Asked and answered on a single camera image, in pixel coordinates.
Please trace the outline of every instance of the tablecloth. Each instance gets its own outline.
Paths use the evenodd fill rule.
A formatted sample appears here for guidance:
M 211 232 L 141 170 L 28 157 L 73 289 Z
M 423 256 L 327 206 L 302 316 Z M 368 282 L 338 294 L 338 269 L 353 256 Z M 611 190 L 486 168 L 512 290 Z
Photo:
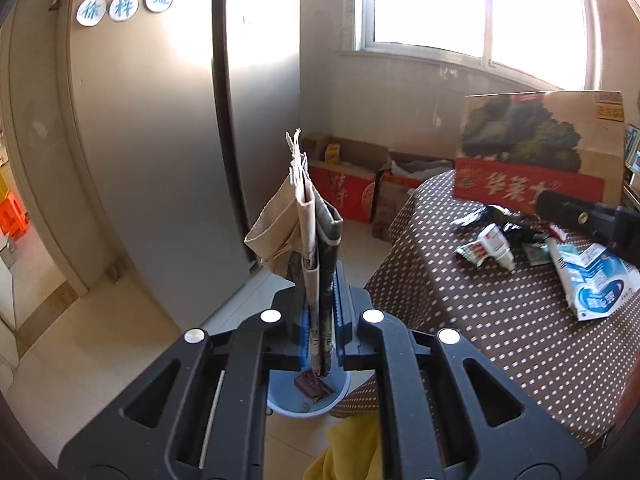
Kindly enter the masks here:
M 453 177 L 449 171 L 430 178 L 399 212 L 390 228 L 393 248 L 366 285 L 372 303 L 414 330 L 456 327 L 587 446 L 612 426 L 636 360 L 638 295 L 607 319 L 578 322 L 552 264 L 529 267 L 514 248 L 511 273 L 493 260 L 472 267 L 455 249 L 481 227 L 451 221 L 479 204 L 451 198 Z M 568 241 L 580 250 L 590 245 L 578 235 Z M 375 410 L 377 403 L 372 377 L 332 414 Z

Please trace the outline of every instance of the window pane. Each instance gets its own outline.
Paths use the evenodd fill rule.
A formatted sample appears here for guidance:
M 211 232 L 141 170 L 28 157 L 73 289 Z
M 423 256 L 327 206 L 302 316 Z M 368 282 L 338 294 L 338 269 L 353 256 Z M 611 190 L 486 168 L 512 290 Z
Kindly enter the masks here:
M 492 59 L 580 90 L 587 65 L 582 0 L 494 0 Z
M 375 0 L 374 41 L 481 57 L 484 0 Z

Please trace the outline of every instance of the red plastic stool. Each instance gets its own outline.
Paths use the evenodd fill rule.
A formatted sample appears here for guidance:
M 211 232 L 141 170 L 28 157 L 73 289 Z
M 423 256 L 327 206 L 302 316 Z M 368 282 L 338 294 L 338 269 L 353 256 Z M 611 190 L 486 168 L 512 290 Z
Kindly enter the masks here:
M 0 229 L 3 234 L 11 236 L 20 232 L 17 237 L 14 236 L 15 238 L 19 238 L 27 231 L 27 215 L 11 191 L 0 202 Z

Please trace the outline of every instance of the silver refrigerator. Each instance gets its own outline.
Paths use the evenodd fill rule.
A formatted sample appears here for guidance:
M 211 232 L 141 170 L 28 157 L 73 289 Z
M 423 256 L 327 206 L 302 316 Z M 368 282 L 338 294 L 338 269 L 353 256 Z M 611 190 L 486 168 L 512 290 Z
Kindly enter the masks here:
M 242 239 L 288 172 L 300 0 L 139 0 L 91 27 L 84 1 L 67 53 L 82 158 L 152 293 L 197 326 L 249 278 Z

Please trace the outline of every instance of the triangular cutout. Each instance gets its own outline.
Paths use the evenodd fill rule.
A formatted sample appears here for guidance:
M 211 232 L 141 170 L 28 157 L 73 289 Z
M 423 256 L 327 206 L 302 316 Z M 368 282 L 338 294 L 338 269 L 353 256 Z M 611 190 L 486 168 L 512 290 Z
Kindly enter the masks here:
M 465 359 L 463 365 L 489 426 L 497 428 L 522 414 L 520 403 L 511 397 L 477 361 Z
M 169 398 L 175 378 L 180 371 L 180 361 L 173 360 L 144 391 L 124 410 L 124 415 L 148 428 L 155 428 L 160 422 L 162 410 Z

